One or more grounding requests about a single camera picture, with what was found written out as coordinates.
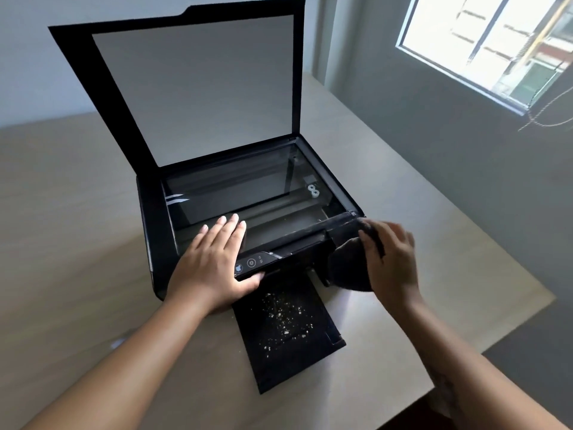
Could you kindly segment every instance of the white wall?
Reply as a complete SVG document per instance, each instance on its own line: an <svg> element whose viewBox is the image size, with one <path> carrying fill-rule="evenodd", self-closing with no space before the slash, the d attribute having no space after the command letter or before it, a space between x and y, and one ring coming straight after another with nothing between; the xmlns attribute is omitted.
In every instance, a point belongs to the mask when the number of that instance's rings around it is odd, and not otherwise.
<svg viewBox="0 0 573 430"><path fill-rule="evenodd" d="M0 0L0 128L95 110L48 26L178 15L192 4L245 0ZM306 0L305 71L319 0Z"/></svg>
<svg viewBox="0 0 573 430"><path fill-rule="evenodd" d="M573 130L517 132L524 117L397 50L409 3L364 1L338 96L555 293L487 356L573 426ZM573 69L539 106L571 85ZM544 116L573 116L573 93Z"/></svg>

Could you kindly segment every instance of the printer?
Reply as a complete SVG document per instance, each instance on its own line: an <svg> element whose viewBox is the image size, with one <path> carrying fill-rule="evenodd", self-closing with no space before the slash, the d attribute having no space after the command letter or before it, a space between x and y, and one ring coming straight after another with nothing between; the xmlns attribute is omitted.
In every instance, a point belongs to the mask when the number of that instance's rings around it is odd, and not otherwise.
<svg viewBox="0 0 573 430"><path fill-rule="evenodd" d="M311 282L363 216L300 132L305 0L50 27L136 174L161 300L203 224L237 213L233 305L261 393L345 346Z"/></svg>

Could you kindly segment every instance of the window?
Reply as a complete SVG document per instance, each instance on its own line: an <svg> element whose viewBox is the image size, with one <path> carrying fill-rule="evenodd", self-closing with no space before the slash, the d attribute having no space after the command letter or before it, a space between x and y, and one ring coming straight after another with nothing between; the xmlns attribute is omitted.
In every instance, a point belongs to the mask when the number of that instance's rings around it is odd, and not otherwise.
<svg viewBox="0 0 573 430"><path fill-rule="evenodd" d="M573 62L573 0L412 0L398 48L523 114Z"/></svg>

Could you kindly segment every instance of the table surface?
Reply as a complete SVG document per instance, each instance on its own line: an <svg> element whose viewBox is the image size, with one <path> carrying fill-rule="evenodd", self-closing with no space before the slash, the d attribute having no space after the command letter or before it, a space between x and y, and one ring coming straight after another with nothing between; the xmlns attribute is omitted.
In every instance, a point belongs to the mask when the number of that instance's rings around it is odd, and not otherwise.
<svg viewBox="0 0 573 430"><path fill-rule="evenodd" d="M414 233L423 295L479 351L553 300L308 75L301 132L367 216ZM0 416L16 429L160 302L135 175L98 114L0 130L0 157ZM374 430L432 387L373 295L319 293L346 347L260 396L233 312L211 316L142 428Z"/></svg>

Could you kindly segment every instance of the left hand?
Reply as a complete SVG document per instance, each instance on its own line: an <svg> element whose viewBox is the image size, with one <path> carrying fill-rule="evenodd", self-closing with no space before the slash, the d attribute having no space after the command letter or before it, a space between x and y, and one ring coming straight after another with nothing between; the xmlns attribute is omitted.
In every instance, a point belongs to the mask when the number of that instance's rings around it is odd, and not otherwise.
<svg viewBox="0 0 573 430"><path fill-rule="evenodd" d="M220 217L211 230L203 225L171 275L166 302L199 299L209 313L257 289L262 272L240 282L234 278L235 262L247 229L245 221L238 220L233 214L228 222L225 216Z"/></svg>

